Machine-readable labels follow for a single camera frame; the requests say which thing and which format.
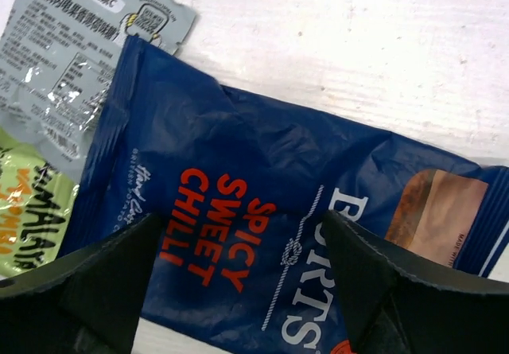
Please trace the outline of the grey-green Himalaya snack packet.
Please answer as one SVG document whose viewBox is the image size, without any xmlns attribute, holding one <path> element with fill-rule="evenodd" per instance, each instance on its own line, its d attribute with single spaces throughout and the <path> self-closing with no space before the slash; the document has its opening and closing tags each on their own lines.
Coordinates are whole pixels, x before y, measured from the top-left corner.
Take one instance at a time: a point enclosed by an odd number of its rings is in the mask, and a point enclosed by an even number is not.
<svg viewBox="0 0 509 354">
<path fill-rule="evenodd" d="M 1 38 L 1 276 L 52 262 L 129 36 L 178 50 L 174 0 L 14 0 Z"/>
</svg>

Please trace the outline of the blue Burts chilli bag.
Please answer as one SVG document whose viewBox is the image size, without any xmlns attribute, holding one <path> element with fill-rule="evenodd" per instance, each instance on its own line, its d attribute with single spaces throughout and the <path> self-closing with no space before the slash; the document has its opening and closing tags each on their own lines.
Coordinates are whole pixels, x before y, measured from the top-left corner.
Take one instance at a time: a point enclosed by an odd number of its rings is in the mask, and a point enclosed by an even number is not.
<svg viewBox="0 0 509 354">
<path fill-rule="evenodd" d="M 165 219 L 142 316 L 232 353 L 347 353 L 327 211 L 486 277 L 508 169 L 256 93 L 126 39 L 61 247 Z"/>
</svg>

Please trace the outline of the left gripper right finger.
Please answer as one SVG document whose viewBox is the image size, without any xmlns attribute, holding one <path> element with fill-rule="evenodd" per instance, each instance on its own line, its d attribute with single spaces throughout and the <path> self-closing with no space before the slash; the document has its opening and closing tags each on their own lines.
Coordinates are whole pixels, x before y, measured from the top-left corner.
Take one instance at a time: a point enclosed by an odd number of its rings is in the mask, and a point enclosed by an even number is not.
<svg viewBox="0 0 509 354">
<path fill-rule="evenodd" d="M 356 353 L 506 353 L 508 284 L 424 259 L 329 211 L 323 233 Z"/>
</svg>

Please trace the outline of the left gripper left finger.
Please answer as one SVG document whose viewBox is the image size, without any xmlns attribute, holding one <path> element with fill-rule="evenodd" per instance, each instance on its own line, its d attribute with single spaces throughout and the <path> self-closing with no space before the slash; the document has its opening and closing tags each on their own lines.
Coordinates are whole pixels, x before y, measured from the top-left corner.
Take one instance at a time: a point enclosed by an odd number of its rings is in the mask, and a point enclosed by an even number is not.
<svg viewBox="0 0 509 354">
<path fill-rule="evenodd" d="M 3 353 L 129 353 L 157 254 L 158 216 L 1 282 Z"/>
</svg>

